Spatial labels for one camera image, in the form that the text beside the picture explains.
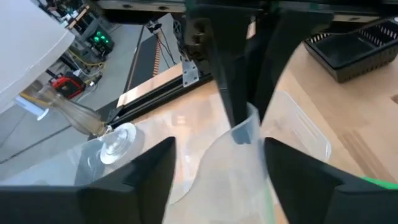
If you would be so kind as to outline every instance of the black plastic tray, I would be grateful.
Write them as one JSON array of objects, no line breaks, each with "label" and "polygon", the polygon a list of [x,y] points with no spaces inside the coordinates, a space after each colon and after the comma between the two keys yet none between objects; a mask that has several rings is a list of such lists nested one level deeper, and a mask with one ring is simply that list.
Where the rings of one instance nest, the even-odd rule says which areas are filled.
[{"label": "black plastic tray", "polygon": [[394,21],[352,34],[317,34],[304,41],[308,52],[339,83],[377,69],[398,54],[398,24]]}]

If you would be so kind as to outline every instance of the green object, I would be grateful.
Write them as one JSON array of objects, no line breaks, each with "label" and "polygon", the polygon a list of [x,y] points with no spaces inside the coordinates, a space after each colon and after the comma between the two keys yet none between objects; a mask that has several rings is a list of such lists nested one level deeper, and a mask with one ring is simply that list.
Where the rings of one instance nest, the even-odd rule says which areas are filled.
[{"label": "green object", "polygon": [[362,177],[362,179],[369,181],[370,183],[374,183],[380,187],[384,187],[385,189],[390,189],[390,190],[397,190],[398,189],[398,184],[393,184],[384,180],[377,180],[373,179],[370,177]]}]

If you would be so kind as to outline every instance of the concrete floor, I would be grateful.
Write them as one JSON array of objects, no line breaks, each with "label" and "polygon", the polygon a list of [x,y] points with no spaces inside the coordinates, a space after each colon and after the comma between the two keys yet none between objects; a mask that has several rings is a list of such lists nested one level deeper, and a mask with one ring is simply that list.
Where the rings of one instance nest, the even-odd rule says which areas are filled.
[{"label": "concrete floor", "polygon": [[[174,60],[180,61],[177,43],[173,35],[172,18],[168,14],[159,20],[163,24],[165,36],[170,45]],[[115,100],[123,93],[127,75],[134,56],[141,26],[122,25],[114,30],[111,35],[115,47],[106,61],[103,78],[99,81],[97,89],[79,100],[79,103],[97,110],[98,108]],[[145,28],[141,42],[152,34]],[[172,66],[170,57],[163,49],[166,61]],[[165,60],[161,57],[159,72],[168,69]],[[30,166],[44,161],[60,152],[81,144],[87,136],[73,128],[67,128],[61,133],[30,148],[29,150],[12,157],[15,153],[39,142],[43,138],[68,126],[68,121],[56,110],[52,110],[41,121],[18,106],[12,106],[0,114],[0,181],[8,179],[16,173]]]}]

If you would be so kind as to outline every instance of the wire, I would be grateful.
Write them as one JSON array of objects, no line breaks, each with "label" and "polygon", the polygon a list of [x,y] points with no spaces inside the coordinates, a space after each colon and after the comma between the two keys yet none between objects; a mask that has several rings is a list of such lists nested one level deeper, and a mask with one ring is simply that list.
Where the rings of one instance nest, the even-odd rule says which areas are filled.
[{"label": "wire", "polygon": [[[89,63],[86,63],[86,62],[82,61],[82,59],[79,58],[77,55],[75,55],[72,51],[68,50],[67,53],[69,54],[70,57],[71,57],[70,53],[72,53],[72,54],[73,54],[79,61],[81,61],[83,64],[90,66]],[[78,68],[80,69],[80,71],[82,72],[82,74],[85,75],[85,76],[88,77],[88,78],[91,78],[91,77],[96,76],[97,74],[101,73],[101,72],[105,69],[105,63],[104,63],[104,62],[100,62],[100,63],[97,63],[99,69],[98,69],[97,71],[95,71],[95,73],[87,74],[87,73],[84,72],[84,70],[83,70],[82,68],[80,68],[80,66],[79,66],[74,60],[73,60],[73,63],[76,65],[76,67],[78,67]]]},{"label": "wire", "polygon": [[163,60],[164,60],[164,62],[166,62],[167,67],[170,68],[169,63],[167,63],[167,60],[166,60],[166,58],[164,57],[163,50],[162,50],[162,46],[160,46],[160,52],[162,53]]},{"label": "wire", "polygon": [[44,102],[44,101],[42,101],[42,100],[36,99],[36,98],[34,98],[34,97],[31,97],[31,96],[29,96],[29,95],[26,95],[25,93],[20,93],[20,96],[23,97],[23,98],[25,98],[25,99],[27,99],[27,100],[29,100],[29,101],[32,101],[32,102],[34,102],[34,103],[39,103],[39,104],[41,104],[41,105],[43,105],[43,106],[49,106],[48,103],[46,103],[46,102]]},{"label": "wire", "polygon": [[[163,44],[162,40],[161,40],[156,34],[154,34],[154,36],[156,37],[157,41],[159,41],[159,43],[165,48],[166,52],[168,53],[168,55],[170,56],[170,58],[172,59],[174,65],[175,65],[173,56],[172,56],[171,52],[169,52],[169,51],[167,50],[166,45]],[[163,59],[164,59],[164,61],[165,61],[166,64],[167,64],[166,58],[164,57],[164,54],[163,54],[163,51],[162,51],[162,46],[160,46],[160,52],[162,53]]]},{"label": "wire", "polygon": [[176,65],[176,63],[175,63],[175,61],[174,61],[174,58],[173,58],[173,55],[172,55],[172,51],[170,50],[169,43],[167,42],[166,35],[164,34],[162,27],[160,27],[160,31],[162,32],[163,38],[164,38],[164,40],[166,41],[166,45],[167,45],[167,49],[169,50],[170,58],[172,58],[172,61],[173,61],[174,65]]},{"label": "wire", "polygon": [[75,56],[81,63],[85,64],[86,66],[95,66],[95,65],[104,65],[105,62],[99,62],[99,63],[88,63],[85,62],[83,59],[81,59],[79,56],[77,56],[77,54],[73,53],[73,51],[68,49],[68,53],[72,54],[73,56]]}]

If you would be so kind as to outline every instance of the clear plastic container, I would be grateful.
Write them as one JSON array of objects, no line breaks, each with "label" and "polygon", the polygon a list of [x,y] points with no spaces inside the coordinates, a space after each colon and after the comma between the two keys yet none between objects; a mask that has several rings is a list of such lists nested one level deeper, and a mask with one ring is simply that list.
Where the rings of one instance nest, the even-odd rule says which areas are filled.
[{"label": "clear plastic container", "polygon": [[285,92],[276,91],[261,125],[261,137],[272,137],[321,161],[330,157],[327,138]]},{"label": "clear plastic container", "polygon": [[195,154],[197,161],[187,160],[196,163],[196,177],[189,191],[169,205],[164,223],[274,223],[257,109],[248,105],[248,114]]},{"label": "clear plastic container", "polygon": [[220,96],[211,95],[135,124],[146,134],[144,151],[168,136],[176,137],[177,161],[169,204],[192,186],[199,163],[211,144],[231,127]]}]

